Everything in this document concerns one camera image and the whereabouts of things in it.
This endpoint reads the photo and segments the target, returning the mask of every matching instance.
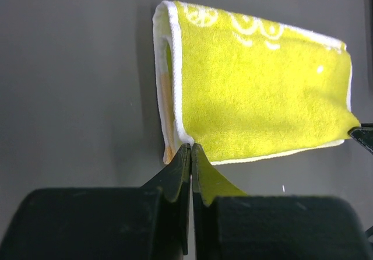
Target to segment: gray surface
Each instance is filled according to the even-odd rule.
[[[160,1],[1,0],[0,236],[35,188],[137,186],[161,169],[151,21]],[[373,122],[368,0],[181,1],[344,40],[353,112]],[[352,141],[219,170],[252,194],[284,185],[286,194],[341,196],[373,224],[373,156]]]

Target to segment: white printed pattern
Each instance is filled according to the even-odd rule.
[[[190,3],[182,3],[186,18],[198,27],[210,27],[214,24],[218,17],[218,11],[215,8],[207,8],[205,6],[193,5]]]
[[[216,20],[219,17],[219,12],[215,8],[208,8],[205,6],[193,5],[190,3],[182,3],[181,5],[184,8],[184,12],[185,12],[185,15],[188,21],[198,27],[210,27],[216,23]],[[236,29],[236,31],[232,31],[233,36],[243,46],[246,46],[246,47],[252,47],[254,42],[250,38],[245,38],[245,37],[248,37],[254,34],[258,29],[260,33],[267,38],[267,40],[264,41],[264,45],[267,46],[268,49],[273,50],[273,51],[278,50],[281,47],[281,45],[277,43],[276,41],[282,36],[286,27],[292,31],[297,31],[296,28],[279,23],[279,29],[277,33],[276,33],[276,29],[274,25],[271,25],[270,34],[268,34],[260,18],[253,17],[253,16],[247,16],[247,15],[240,15],[242,16],[241,18],[245,23],[249,23],[250,21],[252,21],[251,26],[249,26],[248,28],[243,28],[237,21],[235,15],[233,15],[230,12],[228,12],[228,14],[231,17],[232,25]],[[337,47],[330,47],[330,46],[325,45],[325,48],[328,51],[330,51],[331,49],[334,49],[336,50],[338,54],[342,53],[341,49]]]

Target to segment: terry cloth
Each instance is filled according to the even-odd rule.
[[[181,143],[247,162],[340,145],[360,125],[340,40],[182,2],[163,1],[153,24],[165,163]]]

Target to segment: white towel edge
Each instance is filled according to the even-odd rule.
[[[166,133],[166,122],[164,119],[164,106],[163,106],[163,99],[161,95],[161,83],[160,83],[160,76],[163,72],[167,72],[168,69],[164,69],[162,67],[161,62],[161,41],[162,41],[162,34],[160,34],[158,30],[158,19],[163,11],[166,8],[168,12],[168,24],[170,25],[171,29],[171,37],[172,37],[172,44],[170,44],[171,48],[171,56],[172,56],[172,63],[173,63],[173,110],[174,110],[174,117],[175,117],[175,124],[178,137],[182,143],[189,143],[190,145],[194,144],[194,139],[187,134],[184,128],[184,124],[182,122],[182,44],[181,44],[181,29],[179,24],[178,12],[177,7],[173,2],[170,1],[162,1],[157,8],[156,12],[153,16],[153,43],[154,43],[154,56],[155,56],[155,64],[156,64],[156,83],[157,83],[157,98],[158,98],[158,109],[161,118],[161,127],[162,127],[162,134],[164,138],[164,142],[166,145],[169,145]]]
[[[325,148],[325,147],[332,147],[332,146],[338,146],[341,145],[344,142],[344,139],[338,139],[334,140],[332,142],[324,143],[323,145],[319,145],[316,147],[309,147],[309,148],[302,148],[302,149],[296,149],[296,150],[289,150],[289,151],[283,151],[279,153],[274,153],[270,155],[265,156],[258,156],[258,157],[251,157],[251,158],[244,158],[244,159],[229,159],[229,160],[223,160],[223,161],[214,161],[211,162],[211,165],[224,165],[224,164],[233,164],[233,163],[249,163],[249,162],[255,162],[263,159],[270,159],[270,158],[276,158],[276,157],[283,157],[287,155],[292,155],[298,152],[306,151],[306,150],[312,150],[312,149],[319,149],[319,148]]]
[[[317,43],[323,44],[325,46],[330,46],[333,48],[341,49],[341,50],[346,50],[346,47],[342,49],[342,41],[338,40],[337,38],[334,37],[329,37],[324,34],[319,34],[314,31],[310,30],[305,30],[299,27],[295,27],[292,25],[287,25],[287,24],[282,24],[284,27],[296,31],[298,33],[301,33],[303,36],[308,37],[310,40],[313,40]]]
[[[352,75],[353,75],[353,70],[352,70],[352,62],[351,62],[351,67],[350,67],[350,76],[349,76],[349,85],[347,88],[347,96],[346,96],[346,103],[347,103],[347,109],[349,112],[351,112],[351,86],[352,86]]]

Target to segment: towel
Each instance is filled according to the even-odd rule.
[[[340,40],[170,1],[153,35],[165,163],[182,143],[212,164],[248,162],[340,145],[360,126]]]

